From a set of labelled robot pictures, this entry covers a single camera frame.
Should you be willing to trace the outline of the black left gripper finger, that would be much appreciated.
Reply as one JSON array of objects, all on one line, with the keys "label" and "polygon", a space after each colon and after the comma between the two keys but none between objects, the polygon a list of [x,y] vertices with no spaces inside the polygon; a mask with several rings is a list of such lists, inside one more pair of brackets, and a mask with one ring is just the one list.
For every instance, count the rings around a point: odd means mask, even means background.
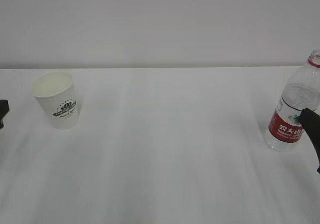
[{"label": "black left gripper finger", "polygon": [[4,127],[3,118],[9,113],[9,109],[8,100],[0,100],[0,129]]}]

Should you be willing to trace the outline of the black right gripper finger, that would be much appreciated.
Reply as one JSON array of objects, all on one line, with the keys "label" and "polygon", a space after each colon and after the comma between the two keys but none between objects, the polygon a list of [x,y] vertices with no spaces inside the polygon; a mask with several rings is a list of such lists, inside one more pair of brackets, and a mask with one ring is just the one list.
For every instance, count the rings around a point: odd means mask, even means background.
[{"label": "black right gripper finger", "polygon": [[314,111],[312,111],[309,108],[305,108],[302,110],[300,116],[299,116],[299,123],[304,128],[305,132],[307,133],[310,141],[313,144],[314,150],[316,152],[316,155],[318,157],[318,160],[320,159],[320,152],[319,152],[319,144],[320,144],[320,126],[319,121],[320,116],[316,114]]}]

